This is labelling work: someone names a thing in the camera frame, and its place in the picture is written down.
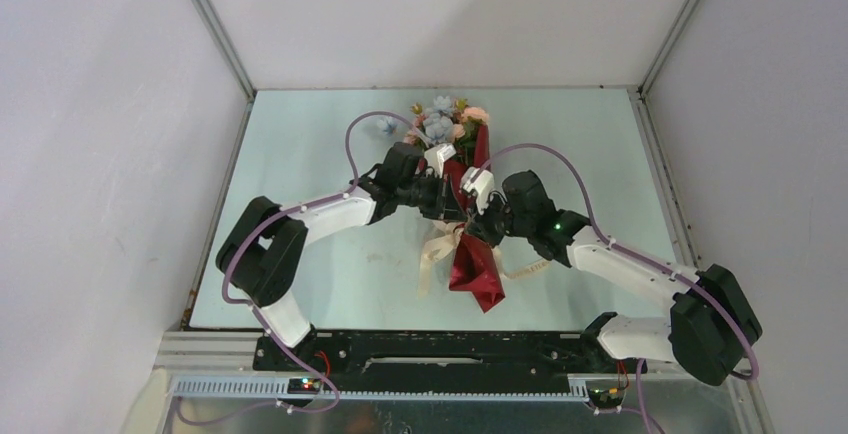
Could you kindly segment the peach rose stem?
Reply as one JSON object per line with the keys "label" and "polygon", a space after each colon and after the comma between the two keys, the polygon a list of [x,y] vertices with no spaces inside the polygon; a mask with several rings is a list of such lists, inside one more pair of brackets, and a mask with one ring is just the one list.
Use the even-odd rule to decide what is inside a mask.
{"label": "peach rose stem", "polygon": [[453,101],[449,110],[454,126],[450,137],[459,161],[474,166],[477,158],[489,153],[489,114],[481,107],[471,106],[466,99]]}

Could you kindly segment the pink rose stem with blue bud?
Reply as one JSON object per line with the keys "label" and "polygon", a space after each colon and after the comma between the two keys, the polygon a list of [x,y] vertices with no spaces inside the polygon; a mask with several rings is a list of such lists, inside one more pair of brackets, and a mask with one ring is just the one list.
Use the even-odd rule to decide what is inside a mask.
{"label": "pink rose stem with blue bud", "polygon": [[378,133],[386,138],[392,138],[396,135],[399,128],[399,121],[392,116],[379,116],[376,120]]}

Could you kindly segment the blue flower stem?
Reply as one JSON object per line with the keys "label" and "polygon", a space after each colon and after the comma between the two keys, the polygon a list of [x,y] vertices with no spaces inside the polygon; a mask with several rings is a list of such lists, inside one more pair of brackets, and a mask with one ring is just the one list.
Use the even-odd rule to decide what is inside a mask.
{"label": "blue flower stem", "polygon": [[449,96],[437,96],[431,107],[423,111],[421,129],[434,143],[449,143],[454,140],[454,117],[457,113],[455,100]]}

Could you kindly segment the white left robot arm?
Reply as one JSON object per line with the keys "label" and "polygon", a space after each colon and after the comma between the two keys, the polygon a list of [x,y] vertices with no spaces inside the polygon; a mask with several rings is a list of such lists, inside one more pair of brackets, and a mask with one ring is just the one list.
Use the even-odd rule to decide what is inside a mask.
{"label": "white left robot arm", "polygon": [[305,248],[343,230],[377,223],[401,206],[429,220],[464,221],[466,213],[446,168],[456,153],[451,144],[423,150],[397,142],[382,162],[355,173],[340,193],[291,207],[265,196],[254,198],[215,256],[225,276],[224,300],[237,301],[229,293],[232,287],[243,292],[241,303],[279,342],[278,358],[292,370],[308,368],[316,357],[316,344],[307,337],[313,325],[292,291]]}

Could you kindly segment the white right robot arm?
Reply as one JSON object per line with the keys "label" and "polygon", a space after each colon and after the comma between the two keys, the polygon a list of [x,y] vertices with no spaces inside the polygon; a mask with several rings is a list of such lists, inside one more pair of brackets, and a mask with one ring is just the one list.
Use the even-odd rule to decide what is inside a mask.
{"label": "white right robot arm", "polygon": [[556,208],[531,170],[507,177],[497,191],[490,172],[471,168],[460,189],[472,200],[468,234],[490,247],[506,237],[524,239],[542,259],[595,275],[661,310],[659,317],[599,315],[581,334],[591,370],[646,359],[676,364],[711,386],[743,376],[737,367],[752,358],[762,326],[727,268],[698,270],[603,237],[588,217]]}

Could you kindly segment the cream ribbon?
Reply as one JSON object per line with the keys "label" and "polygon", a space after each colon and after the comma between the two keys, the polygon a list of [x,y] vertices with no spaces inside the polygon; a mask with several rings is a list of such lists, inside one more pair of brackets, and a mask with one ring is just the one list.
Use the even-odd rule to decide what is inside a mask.
{"label": "cream ribbon", "polygon": [[[464,231],[461,223],[431,221],[431,224],[432,229],[425,237],[421,248],[417,285],[418,298],[426,297],[429,294],[434,267],[457,251]],[[516,280],[534,275],[546,270],[551,264],[550,261],[539,258],[520,269],[507,271],[503,266],[503,255],[500,248],[495,247],[493,249],[493,257],[497,273],[502,280]]]}

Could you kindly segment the red wrapping paper sheet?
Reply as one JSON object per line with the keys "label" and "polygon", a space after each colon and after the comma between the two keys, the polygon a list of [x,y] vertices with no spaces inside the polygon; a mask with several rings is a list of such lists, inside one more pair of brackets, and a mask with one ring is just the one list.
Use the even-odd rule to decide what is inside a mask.
{"label": "red wrapping paper sheet", "polygon": [[[460,180],[469,167],[480,168],[490,158],[489,144],[489,128],[482,125],[477,129],[470,146],[458,149],[460,155],[467,154],[467,157],[445,163],[445,173],[449,176],[453,193],[462,209],[468,208],[473,201],[461,193]],[[458,237],[450,265],[448,288],[452,292],[470,294],[480,310],[488,313],[505,298],[499,270],[492,248],[474,236],[459,233],[464,227],[461,224],[454,229]]]}

